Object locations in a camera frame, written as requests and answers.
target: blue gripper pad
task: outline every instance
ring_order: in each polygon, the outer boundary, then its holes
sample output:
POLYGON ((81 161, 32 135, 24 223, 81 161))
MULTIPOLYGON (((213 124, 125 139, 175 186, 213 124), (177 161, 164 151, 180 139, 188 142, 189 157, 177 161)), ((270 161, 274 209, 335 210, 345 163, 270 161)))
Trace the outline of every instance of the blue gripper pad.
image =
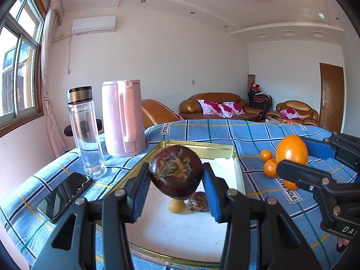
POLYGON ((328 143, 305 137, 301 137, 301 139, 306 145, 309 156, 321 159, 328 159, 335 156, 335 151, 331 149, 328 143))
POLYGON ((127 203, 132 209, 134 222, 141 216, 150 186, 149 164, 144 163, 139 174, 134 179, 131 189, 127 193, 127 203))
POLYGON ((225 222, 222 211, 226 205, 225 193, 228 186, 223 178, 218 178, 209 163, 203 164, 203 185, 206 194, 206 200, 209 205, 211 216, 214 217, 218 223, 225 222))

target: ceiling light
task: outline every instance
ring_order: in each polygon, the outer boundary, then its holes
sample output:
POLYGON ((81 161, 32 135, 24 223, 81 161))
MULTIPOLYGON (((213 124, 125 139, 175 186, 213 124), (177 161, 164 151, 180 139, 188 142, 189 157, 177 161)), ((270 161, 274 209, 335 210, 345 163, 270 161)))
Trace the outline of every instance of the ceiling light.
POLYGON ((311 31, 312 33, 314 33, 314 37, 323 37, 323 31, 314 31, 314 30, 312 30, 311 31))
POLYGON ((261 33, 254 33, 253 35, 254 35, 254 36, 259 36, 259 38, 266 38, 266 37, 267 37, 266 34, 263 33, 263 32, 261 32, 261 33))
POLYGON ((294 30, 280 30, 280 31, 284 32, 286 37, 294 37, 295 36, 294 30))

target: leather sofa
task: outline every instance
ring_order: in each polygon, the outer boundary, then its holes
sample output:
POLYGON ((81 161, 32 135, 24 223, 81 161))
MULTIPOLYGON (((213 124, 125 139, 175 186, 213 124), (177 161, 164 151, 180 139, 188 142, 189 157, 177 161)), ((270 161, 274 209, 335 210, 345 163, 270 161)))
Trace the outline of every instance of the leather sofa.
POLYGON ((141 104, 145 129, 153 125, 179 121, 178 116, 172 110, 157 100, 143 99, 141 104))
POLYGON ((258 122, 265 118, 265 112, 261 109, 251 108, 246 106, 245 100, 234 93, 227 92, 207 92, 199 93, 191 96, 188 100, 183 101, 180 104, 179 115, 184 119, 224 119, 216 115, 204 115, 201 105, 198 103, 198 99, 209 100, 214 103, 224 103, 227 101, 237 102, 244 110, 245 114, 237 115, 231 120, 246 120, 258 122))
POLYGON ((298 101, 298 100, 288 100, 285 101, 284 103, 278 103, 276 105, 276 110, 268 112, 266 114, 266 118, 282 120, 280 111, 285 110, 287 108, 296 110, 301 116, 301 119, 291 119, 292 122, 300 125, 319 127, 320 125, 318 121, 319 114, 317 113, 317 111, 311 108, 310 105, 307 105, 306 103, 303 103, 302 101, 298 101))

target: window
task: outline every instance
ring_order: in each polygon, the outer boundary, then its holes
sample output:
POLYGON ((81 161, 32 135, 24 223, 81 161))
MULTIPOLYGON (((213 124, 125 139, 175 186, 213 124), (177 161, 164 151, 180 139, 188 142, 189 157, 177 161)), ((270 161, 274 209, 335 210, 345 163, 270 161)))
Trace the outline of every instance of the window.
POLYGON ((34 0, 16 0, 0 25, 0 129, 38 112, 36 65, 43 24, 34 0))

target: orange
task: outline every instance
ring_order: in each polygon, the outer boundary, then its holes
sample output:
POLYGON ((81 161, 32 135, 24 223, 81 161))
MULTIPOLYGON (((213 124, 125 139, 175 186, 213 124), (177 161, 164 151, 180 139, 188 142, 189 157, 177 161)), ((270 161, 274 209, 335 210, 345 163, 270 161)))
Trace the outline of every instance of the orange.
POLYGON ((260 152, 260 159, 263 162, 267 162, 269 159, 272 159, 272 153, 270 150, 262 150, 260 152))
POLYGON ((277 178, 278 174, 276 173, 276 167, 278 166, 278 164, 276 163, 275 159, 269 159, 267 162, 265 162, 264 164, 264 174, 265 176, 269 177, 269 178, 277 178))
POLYGON ((307 148, 299 136, 288 135, 279 142, 275 157, 278 163, 286 159, 307 165, 307 148))
POLYGON ((297 186, 295 183, 289 182, 287 180, 284 180, 284 186, 288 188, 289 190, 297 190, 297 186))

